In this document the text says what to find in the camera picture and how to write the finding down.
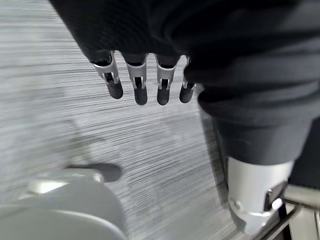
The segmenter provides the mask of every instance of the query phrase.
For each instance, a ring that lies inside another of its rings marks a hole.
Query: robotic hand
[[[123,95],[114,50],[139,105],[148,99],[148,53],[156,55],[161,105],[179,57],[191,59],[180,100],[203,85],[198,103],[228,159],[231,216],[247,234],[266,225],[320,115],[320,1],[50,1],[113,98]]]

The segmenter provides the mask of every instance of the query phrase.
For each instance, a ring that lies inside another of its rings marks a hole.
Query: gray carpet
[[[206,145],[196,97],[179,101],[186,58],[167,106],[157,103],[152,54],[145,106],[136,105],[118,52],[116,62],[120,100],[109,96],[47,2],[0,1],[0,202],[16,199],[36,173],[116,163],[124,174],[108,185],[123,204],[131,240],[247,239],[218,196],[222,172],[214,177],[210,158],[219,154],[214,135]]]

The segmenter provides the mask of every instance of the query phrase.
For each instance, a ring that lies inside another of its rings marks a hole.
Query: metal bracket
[[[145,89],[147,85],[147,61],[140,66],[133,66],[126,64],[129,72],[129,77],[132,82],[133,88],[137,89],[135,78],[141,78],[141,88]]]
[[[169,90],[174,79],[174,74],[175,74],[177,65],[175,65],[172,68],[164,68],[160,66],[158,59],[157,58],[155,59],[156,59],[156,80],[158,82],[158,89],[162,90],[162,80],[168,79],[168,85],[166,87],[166,90]]]
[[[93,63],[95,70],[98,72],[99,76],[104,79],[105,83],[108,85],[108,81],[106,79],[106,74],[111,74],[114,84],[119,83],[119,74],[118,68],[116,64],[116,60],[114,57],[114,52],[111,52],[111,63],[107,66],[99,66]]]

